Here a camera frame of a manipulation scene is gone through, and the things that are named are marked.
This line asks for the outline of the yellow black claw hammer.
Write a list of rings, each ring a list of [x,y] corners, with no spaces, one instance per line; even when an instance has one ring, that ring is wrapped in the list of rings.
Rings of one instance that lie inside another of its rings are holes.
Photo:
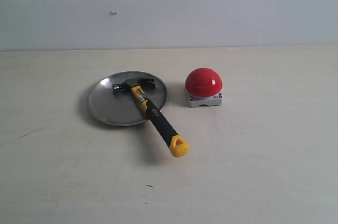
[[[189,143],[172,127],[147,95],[145,88],[155,89],[155,80],[153,78],[131,78],[123,83],[112,85],[114,94],[124,91],[134,96],[137,104],[155,126],[174,157],[186,155],[190,149]]]

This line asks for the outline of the red dome button grey base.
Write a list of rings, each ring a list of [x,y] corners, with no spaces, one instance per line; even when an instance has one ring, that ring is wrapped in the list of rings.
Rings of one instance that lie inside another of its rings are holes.
[[[222,79],[210,68],[197,68],[185,80],[188,106],[220,106],[222,104]]]

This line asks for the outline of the round steel plate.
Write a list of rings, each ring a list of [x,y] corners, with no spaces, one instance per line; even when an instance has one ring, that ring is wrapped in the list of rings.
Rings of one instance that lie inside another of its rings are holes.
[[[100,122],[113,126],[132,126],[147,121],[134,96],[127,92],[113,93],[113,85],[129,78],[153,78],[155,88],[144,88],[160,110],[168,101],[166,84],[157,76],[141,71],[125,71],[107,76],[89,91],[87,104],[91,115]]]

